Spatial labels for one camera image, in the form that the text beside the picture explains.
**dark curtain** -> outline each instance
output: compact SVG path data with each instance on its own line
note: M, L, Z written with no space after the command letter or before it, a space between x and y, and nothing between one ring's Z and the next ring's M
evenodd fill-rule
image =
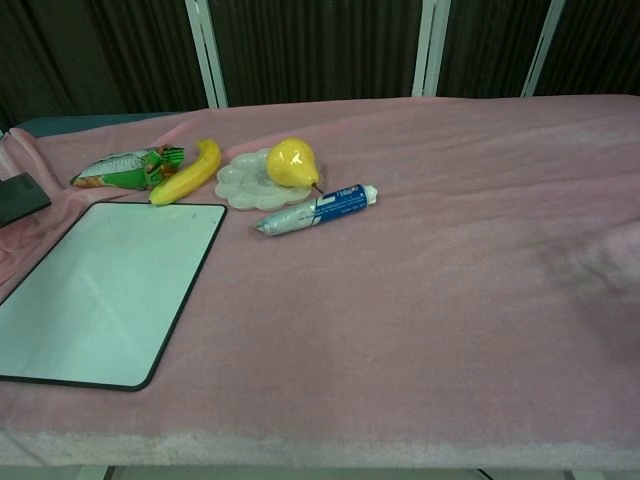
M640 95L640 1L567 0L536 95Z
M421 0L209 0L230 105L410 95Z
M0 128L206 106L183 0L4 0Z
M438 95L517 97L550 0L452 0Z

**snack bag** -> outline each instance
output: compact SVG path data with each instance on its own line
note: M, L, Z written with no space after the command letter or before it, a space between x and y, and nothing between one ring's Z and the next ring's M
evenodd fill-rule
M71 179L80 188L153 188L173 175L184 160L184 148L163 145L134 152L112 153Z

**floor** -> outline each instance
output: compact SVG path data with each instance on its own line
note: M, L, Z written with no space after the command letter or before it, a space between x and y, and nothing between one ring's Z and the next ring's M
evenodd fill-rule
M78 467L0 467L2 480L78 480ZM495 480L567 480L562 472L489 470ZM640 473L607 473L606 480L640 480ZM482 480L474 470L285 469L251 467L125 467L111 480Z

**pink table cloth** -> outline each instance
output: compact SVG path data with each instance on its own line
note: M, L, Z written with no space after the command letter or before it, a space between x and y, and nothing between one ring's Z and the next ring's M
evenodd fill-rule
M230 210L151 384L0 383L0 463L640 468L636 97L14 129L0 177L29 171L54 204L0 230L0 298L92 202L145 201L68 186L100 156L173 143L192 159L213 137L229 159L291 135L328 191L372 184L378 204L276 238ZM213 188L184 201L220 203Z

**black phone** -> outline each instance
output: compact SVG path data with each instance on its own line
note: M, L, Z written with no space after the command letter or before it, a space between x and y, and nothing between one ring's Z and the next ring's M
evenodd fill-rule
M0 228L51 205L51 200L28 173L0 180Z

